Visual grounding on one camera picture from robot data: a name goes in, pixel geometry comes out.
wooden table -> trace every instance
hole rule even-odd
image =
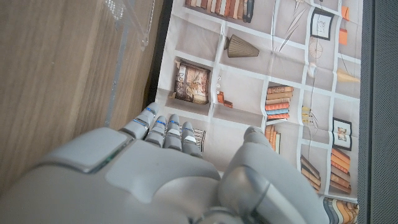
[[[0,3],[0,195],[45,153],[104,126],[110,111],[114,129],[141,111],[162,5],[145,51],[132,28],[118,57],[126,27],[104,0]]]

book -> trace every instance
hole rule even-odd
[[[351,186],[350,186],[350,187],[343,187],[343,186],[341,186],[340,184],[337,184],[337,183],[334,182],[334,181],[330,181],[330,185],[331,185],[332,187],[338,189],[338,190],[344,191],[344,192],[347,193],[347,194],[350,194],[350,193],[351,193]]]
[[[267,115],[273,115],[273,114],[284,114],[288,113],[289,109],[279,109],[279,110],[266,110]]]
[[[221,0],[220,13],[218,13],[220,16],[225,15],[226,2],[227,0]]]
[[[234,14],[230,17],[234,18],[234,19],[238,19],[238,9],[239,9],[239,0],[235,0],[234,2]]]
[[[309,173],[308,170],[305,169],[305,167],[301,167],[301,173],[308,179],[310,179],[312,182],[317,184],[318,186],[321,186],[321,180],[318,180],[314,175]]]
[[[280,154],[280,133],[276,133],[275,152]]]
[[[292,96],[293,96],[293,92],[272,93],[272,94],[267,94],[267,100],[288,98],[288,97],[292,97]]]
[[[333,148],[331,149],[331,153],[335,155],[337,158],[349,164],[350,162],[349,156],[347,156],[345,153],[341,152],[338,149],[333,149]]]
[[[272,141],[274,140],[274,131],[275,131],[275,126],[271,125],[271,136],[269,136],[269,143],[272,146]]]
[[[311,184],[311,186],[315,189],[315,190],[320,190],[321,187],[318,186],[317,184],[315,184],[312,180],[310,180],[308,177],[305,177]]]
[[[215,13],[217,15],[220,14],[221,2],[222,2],[222,0],[216,0]]]
[[[273,86],[268,88],[267,93],[268,94],[285,93],[290,91],[293,91],[293,87],[291,86]]]
[[[282,118],[289,118],[289,114],[273,114],[273,115],[269,115],[267,116],[268,119],[282,119]]]
[[[273,105],[266,105],[266,110],[279,110],[289,108],[289,103],[276,103]]]
[[[348,169],[345,169],[344,167],[340,166],[339,164],[337,164],[337,163],[335,163],[335,162],[333,162],[333,161],[330,161],[330,162],[331,162],[331,165],[332,165],[332,166],[334,166],[334,167],[336,167],[337,169],[343,171],[345,174],[348,173]]]
[[[239,0],[239,6],[238,6],[238,19],[240,20],[243,19],[243,1],[244,0]]]
[[[306,158],[303,157],[303,155],[301,155],[300,161],[301,161],[301,164],[304,165],[305,167],[307,167],[307,168],[310,170],[310,172],[311,172],[317,179],[320,179],[320,178],[321,178],[321,177],[320,177],[320,174],[319,174],[319,171],[317,171],[316,168],[315,168],[314,166],[312,166],[312,164],[311,164]]]
[[[337,169],[334,166],[331,167],[331,172],[333,174],[337,175],[338,177],[342,178],[343,180],[346,180],[348,182],[350,180],[349,172],[346,174],[346,173],[344,173],[343,171]]]
[[[250,23],[253,18],[254,0],[248,0],[246,22]]]
[[[343,180],[342,178],[338,177],[337,175],[331,173],[330,174],[330,180],[336,182],[337,184],[340,184],[343,187],[349,187],[349,182],[346,180]]]
[[[265,135],[266,135],[266,139],[268,139],[268,141],[269,141],[270,138],[271,138],[271,127],[272,127],[272,125],[266,126],[266,133],[265,133]]]
[[[206,12],[211,13],[211,5],[213,4],[213,0],[207,0]]]
[[[274,100],[266,100],[266,105],[273,105],[278,103],[290,103],[290,98],[279,98]]]
[[[243,1],[243,22],[248,18],[248,0]]]
[[[231,0],[229,4],[229,13],[228,16],[233,18],[234,17],[234,11],[235,11],[235,2],[236,0]]]
[[[232,102],[229,102],[229,101],[226,101],[226,100],[224,100],[224,106],[227,106],[227,107],[229,107],[229,108],[232,108],[233,106],[232,106]]]
[[[272,149],[276,152],[276,131],[274,131],[274,134],[272,135]]]
[[[349,164],[344,162],[344,161],[342,161],[341,159],[337,158],[337,156],[332,154],[330,159],[333,162],[335,162],[335,163],[339,164],[340,166],[342,166],[344,169],[349,170]]]
[[[225,17],[229,16],[230,10],[231,10],[231,0],[226,0],[226,2],[225,2],[225,12],[224,12],[224,16]]]
[[[207,8],[207,0],[201,0],[200,7],[201,7],[202,9],[206,9],[206,8]]]

picture frame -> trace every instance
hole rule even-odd
[[[323,40],[330,40],[331,22],[334,14],[315,8],[312,12],[310,36]]]
[[[332,147],[351,151],[353,146],[351,122],[333,118],[333,129],[331,131],[333,136]]]

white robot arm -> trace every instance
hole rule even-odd
[[[328,223],[310,184],[260,129],[220,177],[190,123],[150,104],[46,155],[0,198],[0,223]]]

